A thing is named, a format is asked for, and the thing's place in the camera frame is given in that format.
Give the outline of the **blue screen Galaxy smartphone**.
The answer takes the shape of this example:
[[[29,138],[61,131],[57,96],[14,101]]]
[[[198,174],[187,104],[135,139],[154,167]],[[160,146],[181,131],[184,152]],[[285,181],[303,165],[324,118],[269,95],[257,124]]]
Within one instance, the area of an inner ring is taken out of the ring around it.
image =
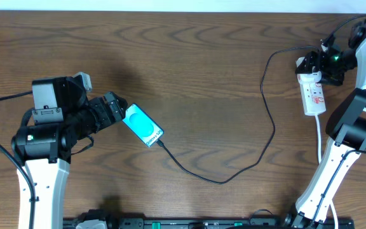
[[[127,110],[123,123],[150,148],[163,134],[163,129],[136,103]]]

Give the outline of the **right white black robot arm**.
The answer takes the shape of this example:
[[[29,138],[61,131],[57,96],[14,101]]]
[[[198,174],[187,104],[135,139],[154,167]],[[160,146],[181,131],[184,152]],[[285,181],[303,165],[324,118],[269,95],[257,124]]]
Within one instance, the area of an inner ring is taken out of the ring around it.
[[[294,212],[284,226],[323,228],[328,209],[344,176],[362,154],[366,154],[366,15],[355,24],[348,48],[340,50],[330,34],[320,52],[309,52],[296,62],[295,73],[304,96],[305,107],[323,106],[323,85],[341,86],[347,71],[356,69],[354,90],[330,115],[325,129],[328,140],[322,161]]]

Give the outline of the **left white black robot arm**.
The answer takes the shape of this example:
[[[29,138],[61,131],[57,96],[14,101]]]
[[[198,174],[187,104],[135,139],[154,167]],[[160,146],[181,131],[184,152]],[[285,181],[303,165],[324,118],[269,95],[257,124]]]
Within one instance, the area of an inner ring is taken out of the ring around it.
[[[87,98],[89,75],[32,82],[34,107],[11,140],[20,167],[19,228],[62,228],[72,148],[125,118],[127,101],[113,92]]]

